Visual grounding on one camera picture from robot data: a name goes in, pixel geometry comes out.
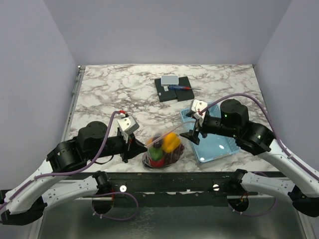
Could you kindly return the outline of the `purple grape bunch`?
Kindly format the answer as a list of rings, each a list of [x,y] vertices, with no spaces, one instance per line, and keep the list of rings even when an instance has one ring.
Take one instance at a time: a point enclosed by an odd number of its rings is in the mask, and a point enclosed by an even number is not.
[[[174,151],[167,153],[164,157],[164,166],[170,166],[176,163],[184,152],[184,145],[181,143]]]

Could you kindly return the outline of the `yellow bell pepper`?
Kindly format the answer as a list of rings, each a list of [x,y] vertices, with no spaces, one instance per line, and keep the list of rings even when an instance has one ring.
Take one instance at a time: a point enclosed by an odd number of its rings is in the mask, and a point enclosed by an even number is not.
[[[174,132],[167,134],[163,138],[162,150],[165,153],[171,153],[180,145],[180,139],[178,135]]]

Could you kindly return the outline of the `clear pink zip top bag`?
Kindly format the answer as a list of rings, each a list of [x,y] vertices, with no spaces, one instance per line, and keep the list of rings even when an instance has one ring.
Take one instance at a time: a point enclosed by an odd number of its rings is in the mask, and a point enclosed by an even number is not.
[[[148,169],[163,169],[177,163],[183,157],[188,143],[180,134],[193,125],[194,122],[189,120],[156,131],[146,140],[148,150],[143,154],[142,165]]]

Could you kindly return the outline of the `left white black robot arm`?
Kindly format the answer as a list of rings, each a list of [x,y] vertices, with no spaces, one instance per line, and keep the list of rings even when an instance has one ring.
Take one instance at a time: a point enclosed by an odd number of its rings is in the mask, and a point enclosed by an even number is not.
[[[43,213],[66,201],[92,195],[106,196],[114,191],[105,172],[54,188],[54,185],[77,170],[84,168],[94,158],[120,155],[123,162],[147,151],[134,132],[140,127],[131,117],[119,119],[116,136],[105,138],[108,127],[93,121],[78,131],[71,140],[59,143],[39,168],[23,183],[11,190],[0,192],[0,216],[3,225],[24,226],[33,223]]]

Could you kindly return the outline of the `red apple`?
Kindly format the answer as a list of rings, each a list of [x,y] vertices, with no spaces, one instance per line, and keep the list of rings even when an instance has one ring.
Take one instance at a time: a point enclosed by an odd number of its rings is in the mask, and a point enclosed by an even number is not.
[[[149,160],[149,165],[150,167],[152,168],[161,168],[164,166],[164,163],[165,163],[165,159],[164,158],[161,158],[159,160]]]

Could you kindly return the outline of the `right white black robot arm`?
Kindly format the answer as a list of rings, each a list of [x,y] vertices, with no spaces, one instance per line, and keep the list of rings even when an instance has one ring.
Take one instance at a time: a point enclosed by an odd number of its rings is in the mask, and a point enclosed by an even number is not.
[[[219,118],[210,115],[206,102],[193,100],[187,117],[195,120],[194,128],[181,136],[198,145],[199,135],[227,136],[243,151],[267,161],[286,176],[286,180],[259,176],[237,169],[226,188],[235,195],[262,193],[286,199],[300,213],[319,215],[319,173],[288,150],[266,126],[250,121],[248,108],[236,99],[222,102]]]

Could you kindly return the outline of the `green leafy vegetable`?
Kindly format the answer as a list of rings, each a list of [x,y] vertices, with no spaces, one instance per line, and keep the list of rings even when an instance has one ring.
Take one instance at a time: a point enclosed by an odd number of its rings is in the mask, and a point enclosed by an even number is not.
[[[154,146],[151,146],[149,148],[149,154],[152,161],[159,161],[163,157],[163,150],[161,147],[156,148]]]

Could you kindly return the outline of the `blue plastic basket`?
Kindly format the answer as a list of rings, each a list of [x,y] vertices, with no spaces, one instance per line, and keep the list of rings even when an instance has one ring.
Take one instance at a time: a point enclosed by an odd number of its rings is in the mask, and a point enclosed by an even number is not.
[[[194,119],[186,117],[188,109],[180,111],[181,122],[195,121]],[[209,109],[209,114],[213,117],[220,118],[221,112],[219,105],[215,105]],[[189,131],[193,129],[194,123],[185,123],[184,130]],[[208,134],[206,138],[199,135],[200,144],[196,145],[189,142],[190,148],[199,163],[206,163],[215,159],[223,158],[239,152],[240,148],[236,145],[235,139],[215,134]]]

